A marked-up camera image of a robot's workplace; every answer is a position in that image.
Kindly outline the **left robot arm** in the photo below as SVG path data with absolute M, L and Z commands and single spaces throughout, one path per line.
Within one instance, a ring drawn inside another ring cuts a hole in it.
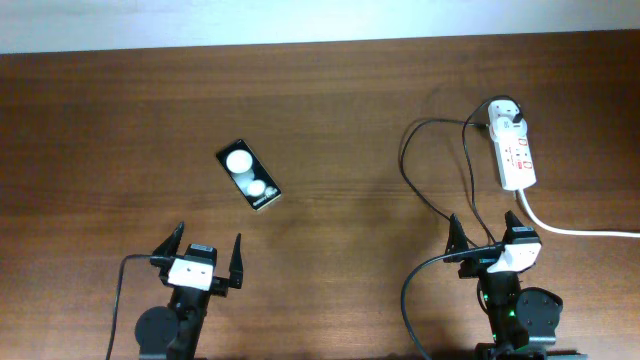
M 150 264 L 159 269 L 159 279 L 172 294 L 167 305 L 148 309 L 136 323 L 140 360 L 193 360 L 210 298 L 242 287 L 240 236 L 234 242 L 229 276 L 219 277 L 215 248 L 192 243 L 184 254 L 178 253 L 183 232 L 184 224 L 179 223 L 151 253 Z

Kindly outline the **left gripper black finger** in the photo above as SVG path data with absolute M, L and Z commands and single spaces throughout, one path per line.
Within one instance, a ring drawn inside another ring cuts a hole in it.
M 169 235 L 169 237 L 167 239 L 165 239 L 152 252 L 152 255 L 154 257 L 171 257 L 171 256 L 175 256 L 177 251 L 178 251 L 183 232 L 184 232 L 184 223 L 180 222 L 176 226 L 176 228 L 173 230 L 173 232 Z
M 243 285 L 244 266 L 241 253 L 241 238 L 242 235 L 238 233 L 229 264 L 229 287 L 234 289 L 241 289 Z

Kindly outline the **black Galaxy flip phone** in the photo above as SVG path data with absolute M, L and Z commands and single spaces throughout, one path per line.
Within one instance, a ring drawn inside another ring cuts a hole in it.
M 243 139 L 216 152 L 216 158 L 254 211 L 260 211 L 282 196 L 282 189 Z

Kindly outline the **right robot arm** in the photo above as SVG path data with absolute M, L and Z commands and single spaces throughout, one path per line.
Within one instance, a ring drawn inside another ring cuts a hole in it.
M 476 295 L 486 313 L 493 342 L 474 350 L 476 359 L 586 359 L 576 350 L 553 351 L 563 300 L 539 288 L 523 288 L 519 275 L 532 268 L 542 249 L 534 228 L 505 214 L 500 242 L 471 248 L 456 215 L 449 218 L 447 263 L 458 263 L 461 279 L 478 281 Z

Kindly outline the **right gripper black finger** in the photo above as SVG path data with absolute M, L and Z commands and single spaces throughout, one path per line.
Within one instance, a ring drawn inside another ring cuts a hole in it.
M 516 235 L 525 231 L 525 225 L 517 218 L 511 210 L 505 213 L 506 235 Z
M 449 233 L 445 248 L 445 263 L 461 262 L 469 257 L 468 238 L 456 214 L 449 217 Z

